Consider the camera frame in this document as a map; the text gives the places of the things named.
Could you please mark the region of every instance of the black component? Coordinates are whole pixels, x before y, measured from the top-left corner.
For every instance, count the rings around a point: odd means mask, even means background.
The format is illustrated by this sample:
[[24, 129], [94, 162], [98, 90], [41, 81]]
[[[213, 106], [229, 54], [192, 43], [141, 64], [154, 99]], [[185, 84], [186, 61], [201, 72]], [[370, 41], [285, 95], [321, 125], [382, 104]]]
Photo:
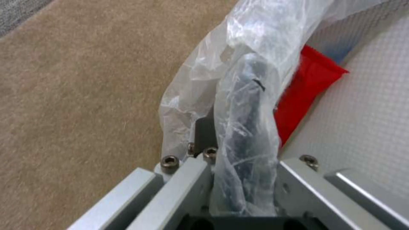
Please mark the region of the black component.
[[218, 148], [216, 129], [214, 128], [213, 107], [206, 117], [196, 120], [193, 156], [197, 157], [203, 150], [211, 147]]
[[178, 230], [327, 230], [316, 218], [189, 216], [180, 222]]

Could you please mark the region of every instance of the wrapped object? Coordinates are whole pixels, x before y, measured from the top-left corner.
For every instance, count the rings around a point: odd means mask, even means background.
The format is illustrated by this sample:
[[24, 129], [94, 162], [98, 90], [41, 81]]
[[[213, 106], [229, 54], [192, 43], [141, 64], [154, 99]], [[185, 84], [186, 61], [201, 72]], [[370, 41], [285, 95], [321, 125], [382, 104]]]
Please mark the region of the wrapped object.
[[275, 214], [280, 140], [272, 111], [301, 48], [319, 25], [379, 2], [241, 0], [191, 53], [160, 104], [162, 155], [182, 158], [194, 122], [214, 105], [219, 150], [212, 214]]

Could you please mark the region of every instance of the dimpled plastic sheet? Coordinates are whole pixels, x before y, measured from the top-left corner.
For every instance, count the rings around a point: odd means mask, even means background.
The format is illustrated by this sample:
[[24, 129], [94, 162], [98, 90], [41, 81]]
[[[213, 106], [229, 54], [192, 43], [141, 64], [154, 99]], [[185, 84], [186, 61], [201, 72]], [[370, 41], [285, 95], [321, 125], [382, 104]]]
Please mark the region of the dimpled plastic sheet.
[[354, 168], [409, 201], [408, 11], [381, 31], [358, 43], [350, 74], [319, 100], [283, 157], [312, 155], [321, 173]]
[[275, 214], [279, 137], [272, 111], [301, 48], [320, 23], [381, 2], [241, 0], [183, 63], [160, 104], [162, 155], [183, 158], [194, 122], [214, 105], [219, 150], [212, 214]]

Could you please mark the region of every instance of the screw hole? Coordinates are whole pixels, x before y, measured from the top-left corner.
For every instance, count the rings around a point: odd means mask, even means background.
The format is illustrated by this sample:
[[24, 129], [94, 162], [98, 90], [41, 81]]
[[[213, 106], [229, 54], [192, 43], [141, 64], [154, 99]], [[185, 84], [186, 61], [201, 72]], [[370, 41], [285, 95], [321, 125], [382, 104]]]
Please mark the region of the screw hole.
[[283, 191], [285, 194], [290, 194], [290, 187], [287, 183], [283, 183]]
[[171, 162], [175, 162], [175, 159], [168, 157], [165, 159], [165, 163], [171, 163]]

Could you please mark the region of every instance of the white textured panel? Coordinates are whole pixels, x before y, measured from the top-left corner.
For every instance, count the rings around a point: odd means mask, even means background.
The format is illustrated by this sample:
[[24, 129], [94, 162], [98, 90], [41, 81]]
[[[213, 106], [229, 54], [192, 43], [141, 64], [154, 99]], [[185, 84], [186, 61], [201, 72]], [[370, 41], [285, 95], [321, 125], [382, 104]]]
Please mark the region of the white textured panel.
[[409, 17], [362, 47], [284, 158], [315, 156], [320, 172], [352, 167], [409, 200]]

